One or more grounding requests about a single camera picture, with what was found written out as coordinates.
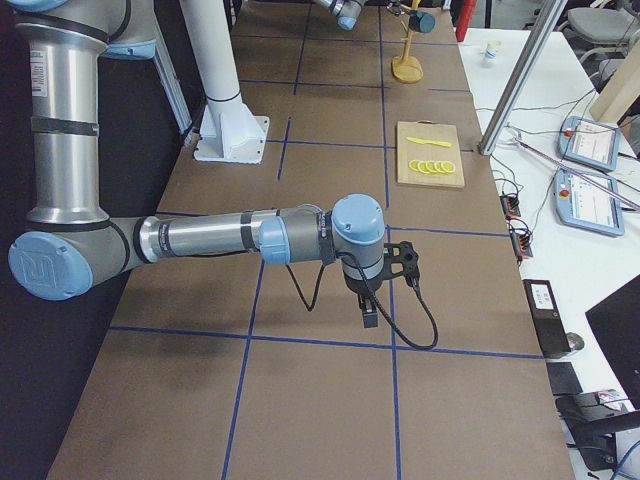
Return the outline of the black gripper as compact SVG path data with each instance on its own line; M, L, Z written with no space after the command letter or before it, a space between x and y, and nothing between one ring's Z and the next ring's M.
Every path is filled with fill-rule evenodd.
M363 280L361 275L356 278L344 275L347 287L357 295L358 305L362 312L364 328L376 328L378 326L378 313L373 301L375 292L381 287L382 275Z
M404 15L406 6L400 0L389 0L386 4L386 10L392 15Z

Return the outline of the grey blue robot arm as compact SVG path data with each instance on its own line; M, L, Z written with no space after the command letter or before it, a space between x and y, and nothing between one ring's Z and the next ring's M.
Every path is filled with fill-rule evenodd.
M1 7L1 248L22 233L35 202L30 132L28 46L13 12ZM150 215L161 202L178 157L179 138L158 76L149 62L99 63L100 198L115 216ZM1 264L1 336L49 328L78 332L113 315L125 276L83 297L48 302L27 293Z
M358 18L367 2L366 0L314 0L313 3L327 10L337 18L338 26L345 30L354 29ZM411 8L401 1L386 1L385 6L393 15L400 16L408 13Z

